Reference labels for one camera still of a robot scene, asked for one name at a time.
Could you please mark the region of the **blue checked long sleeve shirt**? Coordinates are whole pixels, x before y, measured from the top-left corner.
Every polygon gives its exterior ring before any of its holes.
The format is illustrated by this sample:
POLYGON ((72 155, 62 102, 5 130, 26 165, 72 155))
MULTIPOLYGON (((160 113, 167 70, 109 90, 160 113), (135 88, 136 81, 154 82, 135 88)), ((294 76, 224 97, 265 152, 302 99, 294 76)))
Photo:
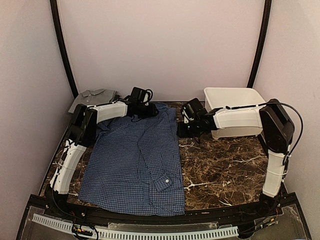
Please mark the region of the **blue checked long sleeve shirt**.
POLYGON ((184 214, 177 111, 163 103, 156 108, 154 117, 125 116, 98 124, 79 200, 121 214, 184 214))

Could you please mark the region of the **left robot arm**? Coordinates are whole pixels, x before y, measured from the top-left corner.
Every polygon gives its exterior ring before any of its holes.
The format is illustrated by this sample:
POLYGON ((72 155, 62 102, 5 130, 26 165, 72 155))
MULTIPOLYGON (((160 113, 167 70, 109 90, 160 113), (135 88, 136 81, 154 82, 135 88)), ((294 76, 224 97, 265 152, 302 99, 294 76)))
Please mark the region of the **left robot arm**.
POLYGON ((155 117, 158 113, 153 103, 119 100, 103 105, 78 104, 67 128, 64 151, 45 189, 45 197, 52 200, 51 210, 60 218, 67 218, 71 213, 70 206, 65 203, 70 183, 82 155, 95 142, 98 123, 134 116, 146 119, 155 117))

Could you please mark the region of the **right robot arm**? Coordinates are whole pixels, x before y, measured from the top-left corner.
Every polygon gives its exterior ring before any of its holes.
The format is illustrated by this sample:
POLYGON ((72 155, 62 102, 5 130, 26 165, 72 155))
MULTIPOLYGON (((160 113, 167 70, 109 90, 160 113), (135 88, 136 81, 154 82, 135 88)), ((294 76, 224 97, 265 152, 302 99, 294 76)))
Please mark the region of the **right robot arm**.
POLYGON ((258 216, 274 210, 297 146, 287 107, 271 99, 207 109, 196 98, 181 107, 177 135, 187 210, 257 201, 258 216))

